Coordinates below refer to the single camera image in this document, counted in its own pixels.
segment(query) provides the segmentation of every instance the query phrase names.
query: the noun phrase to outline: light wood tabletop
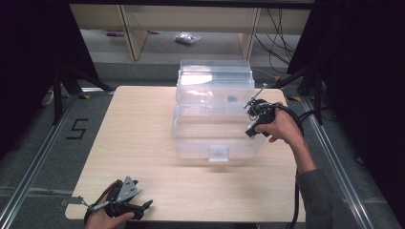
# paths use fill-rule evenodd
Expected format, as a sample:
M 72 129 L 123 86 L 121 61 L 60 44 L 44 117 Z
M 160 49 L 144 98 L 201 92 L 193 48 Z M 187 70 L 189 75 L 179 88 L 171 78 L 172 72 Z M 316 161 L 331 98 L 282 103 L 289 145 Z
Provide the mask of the light wood tabletop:
M 181 159 L 171 140 L 175 87 L 118 87 L 75 187 L 73 197 L 95 202 L 117 179 L 139 181 L 131 200 L 152 206 L 150 221 L 291 221 L 296 164 L 288 145 L 265 142 L 252 159 L 209 162 Z M 280 90 L 260 96 L 287 104 Z M 83 219 L 84 205 L 69 204 L 68 219 Z M 300 198 L 298 221 L 305 211 Z

